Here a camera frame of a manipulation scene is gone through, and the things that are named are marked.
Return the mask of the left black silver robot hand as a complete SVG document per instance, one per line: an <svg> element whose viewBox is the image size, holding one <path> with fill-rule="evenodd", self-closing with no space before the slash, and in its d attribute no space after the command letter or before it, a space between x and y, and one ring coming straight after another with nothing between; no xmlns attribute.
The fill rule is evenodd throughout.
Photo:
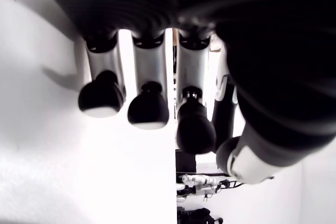
<svg viewBox="0 0 336 224"><path fill-rule="evenodd" d="M178 147L216 154L225 175L257 184L335 138L335 0L56 0L86 42L94 117L120 111L118 31L131 32L137 95L129 122L169 119L165 31L177 30Z"/></svg>

